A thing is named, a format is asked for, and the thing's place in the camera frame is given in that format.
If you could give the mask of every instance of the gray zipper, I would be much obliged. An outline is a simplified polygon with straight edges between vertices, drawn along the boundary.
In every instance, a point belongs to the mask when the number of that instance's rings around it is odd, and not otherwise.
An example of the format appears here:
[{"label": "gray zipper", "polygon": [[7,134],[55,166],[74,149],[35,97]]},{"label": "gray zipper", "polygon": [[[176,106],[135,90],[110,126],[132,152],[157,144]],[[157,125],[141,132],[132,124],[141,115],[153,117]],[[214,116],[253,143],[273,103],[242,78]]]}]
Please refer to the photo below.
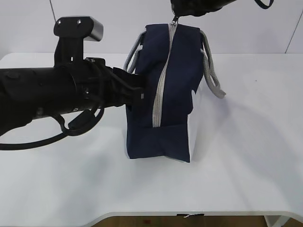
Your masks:
[{"label": "gray zipper", "polygon": [[164,65],[164,68],[162,70],[162,73],[160,75],[160,79],[159,79],[158,87],[157,87],[157,93],[156,93],[155,101],[153,104],[153,110],[152,110],[152,126],[154,128],[161,126],[163,93],[164,93],[166,71],[167,71],[167,66],[169,64],[169,57],[170,57],[170,52],[171,52],[171,48],[172,48],[172,42],[174,40],[177,26],[178,26],[178,24],[169,24],[169,55],[168,55],[165,65]]}]

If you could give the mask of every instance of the white wall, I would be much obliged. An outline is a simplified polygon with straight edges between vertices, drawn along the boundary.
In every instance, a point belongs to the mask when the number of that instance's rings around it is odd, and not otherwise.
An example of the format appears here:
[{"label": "white wall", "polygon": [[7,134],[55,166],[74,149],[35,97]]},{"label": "white wall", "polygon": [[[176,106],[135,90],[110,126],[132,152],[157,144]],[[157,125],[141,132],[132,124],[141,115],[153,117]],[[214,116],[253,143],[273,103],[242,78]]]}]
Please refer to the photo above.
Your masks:
[{"label": "white wall", "polygon": [[9,52],[53,52],[48,0],[0,0],[0,59]]},{"label": "white wall", "polygon": [[303,17],[300,19],[287,53],[303,53]]},{"label": "white wall", "polygon": [[[57,18],[91,15],[105,26],[101,43],[85,52],[129,52],[146,24],[172,20],[169,0],[53,0]],[[303,9],[303,0],[276,0],[269,10],[238,0],[204,17],[182,18],[209,37],[213,53],[284,53]],[[53,52],[53,16],[48,0],[0,0],[0,57],[7,52]]]}]

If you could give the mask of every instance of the bag handle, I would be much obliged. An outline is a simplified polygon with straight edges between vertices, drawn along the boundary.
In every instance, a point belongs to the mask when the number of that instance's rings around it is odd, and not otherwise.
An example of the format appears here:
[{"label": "bag handle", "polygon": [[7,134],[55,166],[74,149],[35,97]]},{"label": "bag handle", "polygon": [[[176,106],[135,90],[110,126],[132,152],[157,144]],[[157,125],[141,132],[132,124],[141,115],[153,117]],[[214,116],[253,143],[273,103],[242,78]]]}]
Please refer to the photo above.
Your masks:
[{"label": "bag handle", "polygon": [[[139,52],[143,49],[143,46],[140,45],[140,44],[142,42],[142,39],[143,39],[143,36],[144,36],[145,33],[146,33],[146,29],[139,34],[136,42],[134,43],[134,46],[132,47],[132,49],[131,49],[131,51],[130,51],[130,53],[129,53],[126,61],[125,61],[123,70],[127,71],[128,73],[132,74],[134,72],[135,68],[136,68],[136,64],[137,64],[137,61],[139,59]],[[133,59],[133,62],[131,64],[131,67],[128,68],[133,57],[134,57],[134,59]]]},{"label": "bag handle", "polygon": [[255,0],[255,2],[262,8],[262,9],[268,9],[272,6],[275,0],[270,0],[269,5],[265,5],[261,0]]},{"label": "bag handle", "polygon": [[205,80],[212,93],[218,98],[222,99],[225,97],[226,93],[221,90],[220,81],[214,71],[214,62],[206,34],[203,31],[201,31],[201,34],[203,40],[202,45],[204,46],[205,49],[205,51],[201,49],[201,52],[204,55],[203,67],[204,67]]}]

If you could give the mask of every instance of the black cable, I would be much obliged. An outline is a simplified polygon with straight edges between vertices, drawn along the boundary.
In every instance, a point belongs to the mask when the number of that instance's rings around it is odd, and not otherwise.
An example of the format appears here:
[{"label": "black cable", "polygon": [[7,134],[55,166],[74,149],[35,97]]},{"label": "black cable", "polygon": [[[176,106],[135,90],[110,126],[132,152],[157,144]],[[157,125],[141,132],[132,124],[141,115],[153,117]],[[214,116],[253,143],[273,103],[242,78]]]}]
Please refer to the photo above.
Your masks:
[{"label": "black cable", "polygon": [[27,150],[27,149],[33,149],[33,148],[39,148],[43,146],[50,145],[52,143],[58,142],[67,136],[64,135],[63,133],[51,137],[46,140],[41,140],[37,142],[32,142],[32,143],[20,143],[20,144],[0,144],[0,150]]},{"label": "black cable", "polygon": [[262,9],[268,9],[272,6],[274,3],[274,0],[270,0],[269,5],[265,5],[261,0],[255,0],[255,2],[262,8]]}]

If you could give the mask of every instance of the zipper pull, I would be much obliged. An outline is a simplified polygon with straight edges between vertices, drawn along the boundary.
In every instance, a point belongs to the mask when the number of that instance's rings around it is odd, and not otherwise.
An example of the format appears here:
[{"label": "zipper pull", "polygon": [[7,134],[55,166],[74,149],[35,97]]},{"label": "zipper pull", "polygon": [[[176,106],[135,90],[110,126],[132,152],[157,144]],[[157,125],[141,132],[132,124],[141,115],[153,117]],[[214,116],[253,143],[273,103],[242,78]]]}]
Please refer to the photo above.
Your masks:
[{"label": "zipper pull", "polygon": [[172,25],[176,26],[178,25],[178,22],[179,22],[179,17],[175,16],[171,22]]}]

